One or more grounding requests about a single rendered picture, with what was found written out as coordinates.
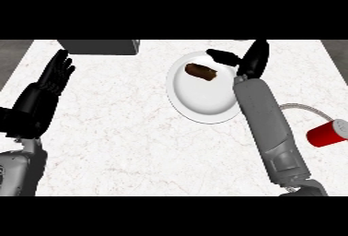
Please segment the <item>white round placemat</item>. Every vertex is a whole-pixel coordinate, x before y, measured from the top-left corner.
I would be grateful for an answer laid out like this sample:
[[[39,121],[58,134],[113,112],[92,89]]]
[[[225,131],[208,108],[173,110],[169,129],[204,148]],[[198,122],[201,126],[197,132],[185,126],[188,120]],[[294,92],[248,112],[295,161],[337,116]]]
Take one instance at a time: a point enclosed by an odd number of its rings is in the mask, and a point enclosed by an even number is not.
[[[301,103],[287,103],[281,105],[281,110],[288,110],[288,109],[300,109],[300,110],[306,110],[309,112],[316,113],[328,122],[334,121],[335,119],[325,114],[320,110],[318,110],[316,108],[313,108],[312,106],[307,106]]]

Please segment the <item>white round plate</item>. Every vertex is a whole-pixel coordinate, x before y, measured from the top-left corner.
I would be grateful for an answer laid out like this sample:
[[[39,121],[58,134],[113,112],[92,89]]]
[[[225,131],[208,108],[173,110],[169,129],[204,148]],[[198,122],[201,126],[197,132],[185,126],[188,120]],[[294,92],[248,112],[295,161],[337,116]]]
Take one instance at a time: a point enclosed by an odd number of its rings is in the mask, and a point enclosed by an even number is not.
[[[211,81],[191,76],[185,67],[198,64],[217,71]],[[219,64],[205,51],[186,54],[173,64],[166,80],[170,103],[177,112],[203,124],[220,124],[241,113],[233,84],[236,69]]]

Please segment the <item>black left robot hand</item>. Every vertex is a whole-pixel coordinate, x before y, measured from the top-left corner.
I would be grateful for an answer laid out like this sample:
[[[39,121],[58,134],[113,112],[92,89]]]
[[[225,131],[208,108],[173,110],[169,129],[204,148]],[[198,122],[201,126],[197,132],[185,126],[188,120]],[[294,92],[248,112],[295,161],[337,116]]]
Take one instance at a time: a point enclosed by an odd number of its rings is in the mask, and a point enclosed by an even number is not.
[[[0,107],[0,133],[8,137],[33,139],[45,134],[74,71],[68,51],[58,50],[39,81],[27,86],[12,108]]]

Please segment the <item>dark grey appliance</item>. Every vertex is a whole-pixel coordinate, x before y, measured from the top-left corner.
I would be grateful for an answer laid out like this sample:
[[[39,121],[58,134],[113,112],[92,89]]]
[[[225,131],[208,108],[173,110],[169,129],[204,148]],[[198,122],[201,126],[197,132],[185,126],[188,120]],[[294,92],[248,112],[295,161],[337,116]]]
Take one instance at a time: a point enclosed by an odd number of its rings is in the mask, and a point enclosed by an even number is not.
[[[71,54],[138,55],[139,40],[59,40]]]

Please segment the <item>brown sweet potato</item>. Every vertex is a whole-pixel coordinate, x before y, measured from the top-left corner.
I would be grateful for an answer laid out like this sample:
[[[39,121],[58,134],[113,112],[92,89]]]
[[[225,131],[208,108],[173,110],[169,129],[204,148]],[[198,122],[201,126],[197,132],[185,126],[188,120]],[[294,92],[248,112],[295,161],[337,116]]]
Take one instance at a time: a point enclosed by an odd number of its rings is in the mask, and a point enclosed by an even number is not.
[[[213,68],[210,68],[205,65],[198,65],[198,64],[188,64],[185,66],[185,72],[194,76],[194,77],[200,77],[207,81],[211,81],[216,77],[217,77],[217,73],[219,71],[214,70]]]

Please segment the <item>red can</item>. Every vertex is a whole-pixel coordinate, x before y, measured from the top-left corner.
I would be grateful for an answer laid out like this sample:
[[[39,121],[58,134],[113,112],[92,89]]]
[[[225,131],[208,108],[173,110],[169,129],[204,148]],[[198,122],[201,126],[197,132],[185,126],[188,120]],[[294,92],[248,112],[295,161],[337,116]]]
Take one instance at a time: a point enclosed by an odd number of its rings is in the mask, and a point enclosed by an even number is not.
[[[313,128],[307,134],[309,143],[320,148],[348,140],[348,122],[337,119]]]

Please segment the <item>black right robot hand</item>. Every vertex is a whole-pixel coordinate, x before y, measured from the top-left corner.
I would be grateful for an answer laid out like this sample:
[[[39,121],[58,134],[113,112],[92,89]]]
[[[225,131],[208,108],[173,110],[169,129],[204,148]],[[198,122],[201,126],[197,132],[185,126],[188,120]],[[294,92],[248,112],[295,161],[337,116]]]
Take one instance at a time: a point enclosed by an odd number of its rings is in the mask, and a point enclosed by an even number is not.
[[[216,49],[208,49],[205,52],[217,63],[239,66],[236,71],[239,76],[247,76],[248,78],[260,78],[263,76],[270,58],[270,44],[266,40],[257,40],[253,43],[242,58],[233,53]]]

